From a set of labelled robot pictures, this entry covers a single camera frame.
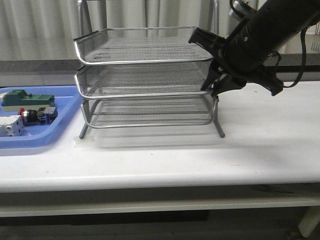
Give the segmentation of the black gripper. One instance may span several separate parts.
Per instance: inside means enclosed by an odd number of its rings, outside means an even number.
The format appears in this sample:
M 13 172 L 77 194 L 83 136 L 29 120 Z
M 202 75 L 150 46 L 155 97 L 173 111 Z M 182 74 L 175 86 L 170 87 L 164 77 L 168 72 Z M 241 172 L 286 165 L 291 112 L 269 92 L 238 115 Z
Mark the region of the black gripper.
M 284 88 L 276 74 L 264 66 L 264 62 L 277 53 L 259 47 L 245 30 L 224 38 L 197 27 L 188 42 L 197 44 L 213 56 L 200 89 L 206 91 L 213 85 L 212 97 L 241 90 L 247 82 L 264 87 L 272 96 Z

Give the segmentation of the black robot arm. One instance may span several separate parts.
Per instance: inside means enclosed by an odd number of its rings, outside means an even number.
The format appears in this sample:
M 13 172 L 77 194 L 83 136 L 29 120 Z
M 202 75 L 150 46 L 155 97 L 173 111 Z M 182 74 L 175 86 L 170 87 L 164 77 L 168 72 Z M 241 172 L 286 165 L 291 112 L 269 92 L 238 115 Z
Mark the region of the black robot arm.
M 269 90 L 272 96 L 277 95 L 286 86 L 277 78 L 278 67 L 265 67 L 264 62 L 272 57 L 280 60 L 279 49 L 300 34 L 301 68 L 291 84 L 294 87 L 302 78 L 307 61 L 306 32 L 320 21 L 320 2 L 267 0 L 258 10 L 248 7 L 245 12 L 236 9 L 232 1 L 229 4 L 240 22 L 227 38 L 197 27 L 188 41 L 213 57 L 201 90 L 217 96 L 240 90 L 251 82 Z

